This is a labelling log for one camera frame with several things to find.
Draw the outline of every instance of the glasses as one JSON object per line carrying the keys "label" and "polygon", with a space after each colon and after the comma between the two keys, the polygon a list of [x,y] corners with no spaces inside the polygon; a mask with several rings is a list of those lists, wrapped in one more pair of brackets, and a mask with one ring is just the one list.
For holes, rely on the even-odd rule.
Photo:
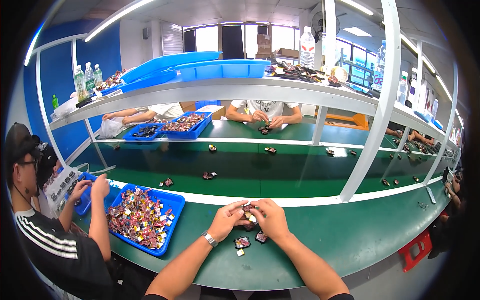
{"label": "glasses", "polygon": [[26,162],[18,163],[18,164],[21,165],[21,166],[34,165],[34,167],[35,167],[35,173],[37,173],[37,171],[38,171],[38,160],[26,161]]}

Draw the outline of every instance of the blue wall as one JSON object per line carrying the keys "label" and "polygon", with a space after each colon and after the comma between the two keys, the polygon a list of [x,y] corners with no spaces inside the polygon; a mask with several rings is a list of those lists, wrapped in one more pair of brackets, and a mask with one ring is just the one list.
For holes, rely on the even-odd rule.
{"label": "blue wall", "polygon": [[[36,47],[59,38],[88,33],[101,21],[80,20],[48,28],[38,37]],[[52,96],[56,95],[61,105],[69,100],[70,95],[75,91],[71,53],[71,43],[64,43],[41,53],[42,94],[49,122],[51,122],[50,114],[53,113]],[[81,64],[82,70],[85,71],[85,64],[89,61],[92,63],[92,68],[96,64],[100,65],[104,79],[121,70],[119,22],[109,26],[88,43],[77,40],[77,64]],[[32,56],[24,70],[25,102],[33,134],[40,136],[42,141],[49,141],[38,104],[35,64],[36,55]],[[100,128],[102,117],[90,118],[89,121],[95,132]],[[64,159],[67,159],[80,144],[88,139],[88,133],[82,121],[54,130],[53,136]]]}

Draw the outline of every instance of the black cap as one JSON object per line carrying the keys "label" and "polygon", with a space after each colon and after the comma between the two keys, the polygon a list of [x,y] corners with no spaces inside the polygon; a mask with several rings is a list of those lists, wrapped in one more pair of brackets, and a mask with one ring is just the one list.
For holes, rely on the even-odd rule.
{"label": "black cap", "polygon": [[7,167],[7,183],[12,186],[13,166],[20,162],[25,155],[31,154],[33,158],[40,159],[40,150],[36,148],[36,144],[30,135],[28,128],[19,123],[15,123],[8,131],[5,139],[5,165]]}

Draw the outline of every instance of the white t-shirt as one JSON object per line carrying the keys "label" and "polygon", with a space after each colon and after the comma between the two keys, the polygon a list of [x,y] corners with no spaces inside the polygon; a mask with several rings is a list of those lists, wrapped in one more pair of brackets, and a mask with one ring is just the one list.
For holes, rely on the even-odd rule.
{"label": "white t-shirt", "polygon": [[[250,101],[250,100],[232,100],[232,106],[239,108],[248,104],[249,114],[253,115],[256,110],[261,110],[267,114],[268,120],[271,121],[273,117],[278,117],[283,114],[284,102],[279,101]],[[295,108],[299,104],[293,102],[285,102],[289,108]]]}
{"label": "white t-shirt", "polygon": [[183,110],[178,102],[141,106],[135,109],[138,112],[148,112],[149,110],[152,110],[156,112],[154,119],[157,120],[174,119],[183,115]]}

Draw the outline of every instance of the ceiling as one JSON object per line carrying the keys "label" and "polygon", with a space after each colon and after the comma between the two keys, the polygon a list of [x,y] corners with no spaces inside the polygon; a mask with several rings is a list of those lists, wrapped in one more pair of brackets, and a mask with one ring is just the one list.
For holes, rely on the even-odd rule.
{"label": "ceiling", "polygon": [[[376,52],[385,39],[385,31],[380,27],[383,13],[381,0],[355,1],[371,9],[374,16],[370,17],[341,1],[336,1],[340,28],[358,27],[372,37],[355,36],[345,30],[340,30],[338,37]],[[132,0],[65,0],[49,25],[80,19],[105,19],[131,2]],[[141,22],[162,20],[180,26],[239,21],[299,26],[299,15],[309,10],[312,18],[321,10],[320,2],[320,0],[155,0],[124,18]],[[418,0],[396,0],[396,3],[401,30],[414,42],[415,39],[423,41],[425,56],[429,58],[452,92],[452,54],[435,20]],[[402,51],[402,60],[407,60],[417,67],[416,56],[406,48]],[[439,96],[449,102],[438,81],[433,78],[429,78],[428,81]],[[459,93],[459,100],[465,99],[464,96]]]}

